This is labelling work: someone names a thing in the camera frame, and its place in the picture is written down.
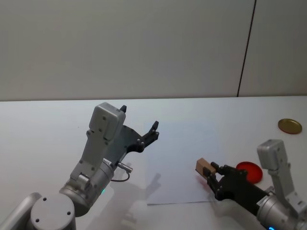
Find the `small wooden cube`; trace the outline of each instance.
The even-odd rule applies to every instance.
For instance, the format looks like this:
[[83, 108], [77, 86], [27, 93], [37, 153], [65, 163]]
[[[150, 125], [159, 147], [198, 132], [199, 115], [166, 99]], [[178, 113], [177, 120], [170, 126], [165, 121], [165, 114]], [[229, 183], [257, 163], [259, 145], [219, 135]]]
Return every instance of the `small wooden cube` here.
[[197, 162], [196, 162], [196, 171], [207, 180], [207, 177], [205, 177], [205, 175], [202, 173], [203, 171], [203, 167], [206, 167], [207, 169], [209, 169], [211, 171], [212, 174], [216, 173], [215, 168], [213, 168], [204, 158], [200, 158]]

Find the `white paper sheet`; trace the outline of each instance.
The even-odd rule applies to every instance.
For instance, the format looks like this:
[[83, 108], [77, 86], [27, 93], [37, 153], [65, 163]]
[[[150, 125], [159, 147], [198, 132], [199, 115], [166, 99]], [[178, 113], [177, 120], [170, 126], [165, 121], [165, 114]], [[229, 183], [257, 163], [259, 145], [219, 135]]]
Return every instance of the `white paper sheet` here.
[[209, 194], [197, 180], [196, 161], [224, 162], [214, 124], [184, 122], [159, 124], [159, 139], [145, 150], [147, 185], [160, 174], [161, 187], [148, 196], [147, 204], [209, 201]]

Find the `white tabletop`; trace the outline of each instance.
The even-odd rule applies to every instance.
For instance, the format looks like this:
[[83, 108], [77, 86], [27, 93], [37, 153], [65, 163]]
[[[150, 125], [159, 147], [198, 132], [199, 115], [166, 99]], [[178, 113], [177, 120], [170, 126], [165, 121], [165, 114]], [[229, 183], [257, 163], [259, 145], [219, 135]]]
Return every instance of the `white tabletop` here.
[[[68, 180], [86, 143], [85, 132], [96, 105], [103, 101], [37, 101], [0, 103], [0, 222], [27, 195], [57, 193]], [[125, 124], [140, 134], [148, 122], [213, 122], [225, 162], [259, 164], [256, 148], [268, 139], [282, 139], [292, 164], [296, 190], [307, 199], [306, 132], [288, 135], [278, 120], [298, 120], [307, 127], [307, 97], [109, 100], [127, 105]], [[263, 229], [233, 202], [146, 205], [145, 157], [130, 153], [124, 162], [134, 168], [125, 183], [110, 183], [88, 214], [77, 218], [78, 230]], [[261, 188], [271, 185], [264, 173]]]

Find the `gold lid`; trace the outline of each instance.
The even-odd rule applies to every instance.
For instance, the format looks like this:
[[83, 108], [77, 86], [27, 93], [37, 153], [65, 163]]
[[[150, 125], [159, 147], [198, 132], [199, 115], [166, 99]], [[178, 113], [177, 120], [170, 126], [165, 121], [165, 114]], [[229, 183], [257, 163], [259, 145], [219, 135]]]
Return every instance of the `gold lid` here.
[[288, 134], [299, 134], [303, 129], [299, 122], [289, 118], [281, 119], [278, 128]]

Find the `cable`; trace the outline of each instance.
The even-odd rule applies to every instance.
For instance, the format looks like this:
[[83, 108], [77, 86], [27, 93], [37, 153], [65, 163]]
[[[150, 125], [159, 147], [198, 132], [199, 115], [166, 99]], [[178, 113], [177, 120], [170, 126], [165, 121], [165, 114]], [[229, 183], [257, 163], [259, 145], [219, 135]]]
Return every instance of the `cable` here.
[[124, 179], [124, 180], [111, 180], [111, 181], [113, 181], [113, 182], [125, 182], [125, 181], [129, 180], [129, 178], [130, 178], [130, 173], [128, 173], [128, 172], [126, 172], [126, 173], [127, 173], [127, 175], [128, 175], [128, 177], [127, 177], [126, 179]]

